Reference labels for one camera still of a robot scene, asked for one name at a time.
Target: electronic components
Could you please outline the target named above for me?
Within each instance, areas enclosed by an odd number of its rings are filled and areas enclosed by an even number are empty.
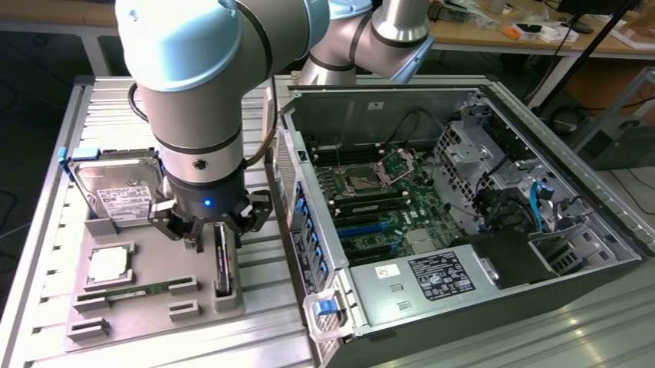
[[[386,166],[393,167],[396,170],[386,170]],[[376,169],[381,182],[390,186],[413,171],[413,158],[402,148],[398,148],[377,161]]]
[[[404,209],[410,203],[405,191],[333,199],[328,202],[334,217],[365,215]]]
[[[433,240],[429,236],[428,230],[424,228],[409,230],[405,234],[405,239],[414,255],[437,250],[437,246],[433,244]]]
[[[441,249],[458,234],[412,155],[402,148],[384,149],[378,155],[384,157],[376,162],[314,166],[352,265]]]
[[[380,189],[381,183],[372,167],[353,167],[345,170],[345,182],[356,193]]]
[[[537,232],[538,224],[529,201],[516,188],[482,189],[473,202],[474,209],[484,216],[480,232],[516,229],[524,233]]]

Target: aluminum profile table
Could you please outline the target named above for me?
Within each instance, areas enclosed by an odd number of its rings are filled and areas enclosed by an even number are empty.
[[[288,98],[285,85],[290,82],[288,77],[278,79],[281,99]],[[129,78],[98,78],[73,88],[54,147],[128,149],[152,144],[148,125],[126,106],[130,83]],[[262,92],[260,87],[244,99],[246,154],[261,142]],[[246,180],[252,188],[265,187],[261,164],[248,171]],[[246,285],[244,316],[64,355],[64,319],[84,216],[81,196],[61,177],[53,155],[0,325],[1,367],[313,366],[280,234],[272,221],[258,235],[248,235],[238,252],[240,275]],[[653,331],[651,262],[561,309],[378,368],[651,367]]]
[[[129,78],[100,77],[72,91],[54,146],[101,150],[154,146],[148,124],[126,104]],[[278,93],[284,98],[280,79]],[[244,98],[244,152],[261,144],[262,84]],[[245,172],[249,189],[268,186],[262,163]],[[245,314],[100,349],[64,353],[76,260],[86,207],[53,155],[0,329],[2,366],[313,366],[274,214],[238,250]]]

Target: wooden desk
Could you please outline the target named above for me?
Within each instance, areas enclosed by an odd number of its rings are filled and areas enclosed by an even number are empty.
[[[112,75],[98,42],[101,36],[118,35],[112,5],[80,0],[0,0],[0,31],[76,35],[93,74]]]
[[[429,29],[429,33],[434,37],[432,49],[444,51],[474,51],[508,54],[552,55],[554,53],[554,50],[560,45],[558,42],[552,42],[548,44],[540,40],[514,41],[505,36],[500,32],[500,29],[516,23],[512,16],[493,15],[486,12],[486,0],[477,0],[477,3],[482,12],[492,17],[492,19],[498,21],[498,29],[480,29],[469,23],[437,21],[432,24]],[[529,10],[534,14],[541,14],[542,7],[545,6],[542,2],[536,2],[533,0],[509,0],[509,3],[514,6],[514,8]],[[565,16],[548,7],[546,10],[549,19],[552,20]],[[542,86],[536,92],[532,100],[529,101],[528,107],[537,106],[542,102],[545,96],[550,93],[552,88],[561,80],[565,72],[572,67],[580,54],[604,26],[602,23],[589,19],[588,17],[582,17],[582,21],[593,28],[593,33],[585,35],[580,34],[573,43],[566,42],[561,46],[557,53],[557,55],[561,56],[560,62],[545,79]],[[613,36],[608,35],[590,56],[593,58],[655,60],[655,51],[634,50],[628,45],[622,44]]]
[[[485,12],[486,0],[477,0],[480,9]],[[533,0],[510,0],[510,3],[524,10],[534,13],[542,11],[542,3]],[[546,9],[550,19],[560,16],[552,9]],[[509,15],[492,15],[502,27],[514,23]],[[582,19],[594,32],[580,34],[572,44],[564,44],[558,55],[562,57],[550,72],[541,89],[534,94],[529,106],[541,103],[556,83],[570,68],[584,48],[602,28],[597,21]],[[98,44],[100,36],[117,36],[116,16],[113,5],[96,4],[82,0],[0,0],[0,30],[30,31],[42,33],[64,33],[80,37],[90,67],[96,75],[110,75],[102,48]],[[480,29],[472,24],[449,23],[438,21],[432,25],[430,33],[436,39],[433,49],[454,51],[486,51],[512,54],[554,53],[558,43],[542,41],[513,41],[498,30]],[[620,58],[655,60],[655,51],[634,50],[622,44],[614,37],[608,36],[596,52],[594,58]]]

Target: warning label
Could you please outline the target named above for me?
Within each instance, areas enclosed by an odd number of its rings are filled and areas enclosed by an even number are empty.
[[[437,301],[444,297],[474,290],[466,272],[452,251],[412,259],[409,267],[422,289],[422,295],[429,301]]]

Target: motherboard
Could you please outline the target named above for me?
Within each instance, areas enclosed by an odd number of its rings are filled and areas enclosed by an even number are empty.
[[[433,189],[429,155],[397,147],[318,154],[314,171],[350,265],[444,249],[461,235]]]

